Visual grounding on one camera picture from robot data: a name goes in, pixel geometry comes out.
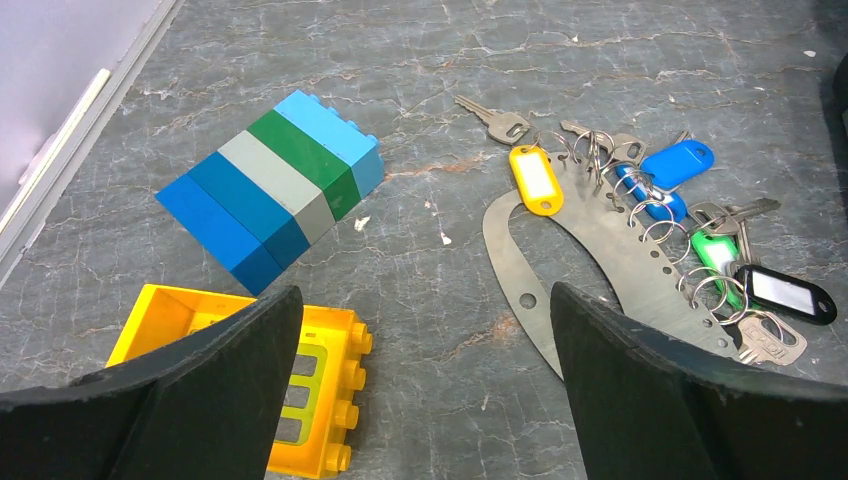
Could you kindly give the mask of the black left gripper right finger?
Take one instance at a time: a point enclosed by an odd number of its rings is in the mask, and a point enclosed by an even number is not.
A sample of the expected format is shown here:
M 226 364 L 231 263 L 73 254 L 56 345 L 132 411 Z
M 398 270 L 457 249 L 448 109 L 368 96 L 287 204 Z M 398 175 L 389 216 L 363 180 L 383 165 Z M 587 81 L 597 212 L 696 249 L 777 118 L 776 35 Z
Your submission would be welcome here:
M 847 389 L 748 366 L 564 282 L 550 319 L 592 479 L 843 479 Z

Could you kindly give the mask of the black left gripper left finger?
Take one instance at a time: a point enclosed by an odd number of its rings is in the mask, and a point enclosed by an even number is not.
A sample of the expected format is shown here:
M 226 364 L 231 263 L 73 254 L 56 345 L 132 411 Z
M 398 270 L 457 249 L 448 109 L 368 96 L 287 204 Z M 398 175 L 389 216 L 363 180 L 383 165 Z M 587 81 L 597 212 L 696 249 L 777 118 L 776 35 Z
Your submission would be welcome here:
M 1 396 L 5 479 L 260 479 L 303 318 L 289 286 L 130 361 Z

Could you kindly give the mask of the green key tag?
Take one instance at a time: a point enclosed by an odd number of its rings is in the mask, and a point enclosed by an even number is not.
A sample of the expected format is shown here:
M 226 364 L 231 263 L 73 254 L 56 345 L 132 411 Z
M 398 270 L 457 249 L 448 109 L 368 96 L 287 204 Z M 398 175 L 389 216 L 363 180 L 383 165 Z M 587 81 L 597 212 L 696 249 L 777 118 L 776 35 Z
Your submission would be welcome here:
M 729 273 L 730 263 L 738 256 L 734 241 L 729 236 L 710 237 L 703 231 L 698 231 L 691 236 L 690 242 L 702 263 L 700 269 L 693 269 L 692 272 L 702 272 L 713 278 L 713 284 L 719 294 L 716 307 L 728 305 L 734 310 L 743 310 L 746 307 L 745 296 Z

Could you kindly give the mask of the black key tag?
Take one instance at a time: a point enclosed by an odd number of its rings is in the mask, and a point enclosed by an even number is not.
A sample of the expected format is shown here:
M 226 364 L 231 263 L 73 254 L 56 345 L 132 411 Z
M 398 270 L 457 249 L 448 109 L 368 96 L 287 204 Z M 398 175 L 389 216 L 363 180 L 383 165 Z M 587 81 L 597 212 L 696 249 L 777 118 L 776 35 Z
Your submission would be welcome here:
M 734 278 L 755 303 L 791 313 L 814 325 L 836 320 L 837 306 L 820 286 L 761 265 L 742 265 Z

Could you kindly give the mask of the blue key tag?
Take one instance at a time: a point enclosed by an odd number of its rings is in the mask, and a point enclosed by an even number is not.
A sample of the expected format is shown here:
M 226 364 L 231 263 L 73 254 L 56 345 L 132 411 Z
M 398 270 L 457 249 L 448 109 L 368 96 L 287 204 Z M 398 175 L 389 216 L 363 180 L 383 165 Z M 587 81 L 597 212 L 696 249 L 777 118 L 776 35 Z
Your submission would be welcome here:
M 681 222 L 687 205 L 676 189 L 684 182 L 710 169 L 715 162 L 713 151 L 697 140 L 684 140 L 648 156 L 638 171 L 651 178 L 652 197 L 661 205 L 647 204 L 645 210 L 654 220 Z

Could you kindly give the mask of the yellow key tag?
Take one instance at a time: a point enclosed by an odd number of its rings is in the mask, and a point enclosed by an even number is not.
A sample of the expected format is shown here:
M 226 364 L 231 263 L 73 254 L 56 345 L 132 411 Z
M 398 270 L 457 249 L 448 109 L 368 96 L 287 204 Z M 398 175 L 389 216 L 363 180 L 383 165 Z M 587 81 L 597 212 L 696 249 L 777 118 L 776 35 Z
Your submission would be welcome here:
M 552 216 L 559 212 L 564 205 L 564 194 L 541 147 L 514 147 L 509 153 L 509 165 L 521 201 L 531 213 Z

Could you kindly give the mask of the silver key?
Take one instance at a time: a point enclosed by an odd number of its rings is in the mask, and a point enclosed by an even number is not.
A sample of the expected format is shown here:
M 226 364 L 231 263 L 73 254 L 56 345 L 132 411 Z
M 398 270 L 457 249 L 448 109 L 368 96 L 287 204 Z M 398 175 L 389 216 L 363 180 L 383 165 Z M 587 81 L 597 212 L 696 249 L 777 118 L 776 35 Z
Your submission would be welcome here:
M 531 128 L 517 113 L 493 111 L 463 95 L 456 95 L 454 101 L 474 113 L 487 126 L 487 134 L 499 143 L 515 145 Z

